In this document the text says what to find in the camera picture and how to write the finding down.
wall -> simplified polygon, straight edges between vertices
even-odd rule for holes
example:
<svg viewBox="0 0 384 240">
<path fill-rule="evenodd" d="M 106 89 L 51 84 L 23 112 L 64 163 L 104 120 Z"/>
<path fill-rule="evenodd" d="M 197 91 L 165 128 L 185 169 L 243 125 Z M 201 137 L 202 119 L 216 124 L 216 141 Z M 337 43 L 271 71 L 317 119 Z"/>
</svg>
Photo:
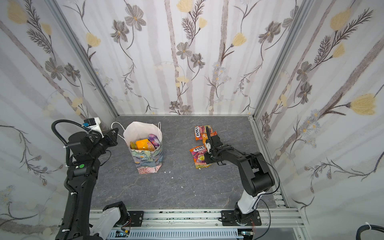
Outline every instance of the wall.
<svg viewBox="0 0 384 240">
<path fill-rule="evenodd" d="M 301 1 L 60 1 L 120 114 L 251 114 Z"/>
<path fill-rule="evenodd" d="M 52 122 L 113 117 L 44 1 L 1 1 L 0 29 L 0 238 L 51 239 L 68 195 Z"/>
<path fill-rule="evenodd" d="M 257 116 L 313 240 L 384 225 L 383 11 L 378 0 L 315 1 Z"/>
</svg>

candy bag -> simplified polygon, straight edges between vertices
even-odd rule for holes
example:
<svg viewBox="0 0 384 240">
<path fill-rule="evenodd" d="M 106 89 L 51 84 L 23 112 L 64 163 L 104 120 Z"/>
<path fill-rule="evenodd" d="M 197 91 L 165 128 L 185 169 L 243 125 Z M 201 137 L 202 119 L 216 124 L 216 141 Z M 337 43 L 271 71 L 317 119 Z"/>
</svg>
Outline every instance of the candy bag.
<svg viewBox="0 0 384 240">
<path fill-rule="evenodd" d="M 202 136 L 202 134 L 203 134 L 203 133 L 206 133 L 206 132 L 205 132 L 205 127 L 206 127 L 206 126 L 208 126 L 208 128 L 209 128 L 209 132 L 210 132 L 210 133 L 213 132 L 211 125 L 195 126 L 195 139 L 196 139 L 196 141 L 197 141 L 197 140 L 203 140 L 203 136 Z"/>
<path fill-rule="evenodd" d="M 131 142 L 131 144 L 130 144 L 129 146 L 131 147 L 131 149 L 139 150 L 139 149 L 136 147 L 136 143 L 134 143 L 134 142 Z"/>
<path fill-rule="evenodd" d="M 213 133 L 211 133 L 211 137 L 212 137 L 212 136 L 215 136 L 215 135 L 217 135 L 217 132 L 213 132 Z M 204 144 L 205 148 L 207 148 L 207 146 L 205 145 L 205 141 L 208 139 L 208 134 L 203 133 L 201 136 L 202 136 L 202 138 L 203 138 L 203 144 Z"/>
<path fill-rule="evenodd" d="M 148 140 L 155 146 L 155 148 L 158 148 L 160 146 L 160 141 L 157 139 L 156 135 L 150 134 L 148 136 Z"/>
<path fill-rule="evenodd" d="M 138 150 L 155 151 L 155 147 L 148 139 L 136 141 L 136 147 Z"/>
<path fill-rule="evenodd" d="M 207 149 L 204 146 L 194 147 L 189 150 L 193 156 L 196 168 L 209 167 L 210 164 L 207 164 L 204 159 L 204 153 Z"/>
</svg>

marble-pattern floor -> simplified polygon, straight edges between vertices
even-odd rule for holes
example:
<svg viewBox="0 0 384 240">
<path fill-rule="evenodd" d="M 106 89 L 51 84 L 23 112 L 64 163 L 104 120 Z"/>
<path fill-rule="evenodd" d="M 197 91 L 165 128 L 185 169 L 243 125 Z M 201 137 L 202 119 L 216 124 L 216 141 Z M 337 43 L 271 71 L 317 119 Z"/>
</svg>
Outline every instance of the marble-pattern floor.
<svg viewBox="0 0 384 240">
<path fill-rule="evenodd" d="M 246 116 L 120 116 L 124 127 L 133 121 L 161 122 L 163 162 L 158 173 L 139 174 L 124 140 L 109 148 L 112 156 L 99 170 L 91 208 L 123 201 L 129 209 L 149 208 L 232 208 L 243 187 L 238 169 L 227 163 L 196 169 L 189 150 L 201 146 L 194 127 L 210 124 L 224 144 L 240 151 L 256 152 L 258 147 Z M 109 153 L 100 158 L 104 162 Z M 276 207 L 272 195 L 262 197 L 268 207 Z"/>
</svg>

floral pattern bag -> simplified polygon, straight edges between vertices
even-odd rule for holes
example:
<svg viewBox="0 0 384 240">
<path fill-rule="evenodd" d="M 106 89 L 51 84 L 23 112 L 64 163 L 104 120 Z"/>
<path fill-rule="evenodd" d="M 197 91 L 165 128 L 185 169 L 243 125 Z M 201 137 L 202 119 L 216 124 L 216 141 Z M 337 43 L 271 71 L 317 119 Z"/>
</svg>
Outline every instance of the floral pattern bag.
<svg viewBox="0 0 384 240">
<path fill-rule="evenodd" d="M 156 135 L 160 141 L 160 146 L 155 151 L 131 149 L 131 142 L 146 139 L 149 134 Z M 129 147 L 133 160 L 135 161 L 136 168 L 140 174 L 154 173 L 160 169 L 163 160 L 163 143 L 160 122 L 158 126 L 144 122 L 132 122 L 124 130 L 123 136 L 124 137 L 120 137 L 125 140 L 127 146 Z"/>
</svg>

bag handle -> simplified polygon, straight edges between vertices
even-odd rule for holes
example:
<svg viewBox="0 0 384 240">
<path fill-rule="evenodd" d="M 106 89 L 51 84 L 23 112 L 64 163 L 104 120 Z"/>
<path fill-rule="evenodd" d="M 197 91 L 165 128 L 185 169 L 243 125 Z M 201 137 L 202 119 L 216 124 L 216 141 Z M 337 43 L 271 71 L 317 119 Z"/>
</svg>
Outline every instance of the bag handle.
<svg viewBox="0 0 384 240">
<path fill-rule="evenodd" d="M 158 124 L 157 124 L 157 128 L 159 129 L 159 135 L 158 136 L 160 136 L 160 131 L 161 131 L 161 122 L 159 122 Z"/>
<path fill-rule="evenodd" d="M 111 128 L 113 128 L 113 124 L 114 124 L 114 123 L 119 124 L 119 125 L 122 127 L 122 129 L 125 131 L 124 127 L 123 127 L 123 126 L 121 125 L 121 123 L 119 123 L 119 122 L 113 122 L 113 123 L 111 124 Z"/>
</svg>

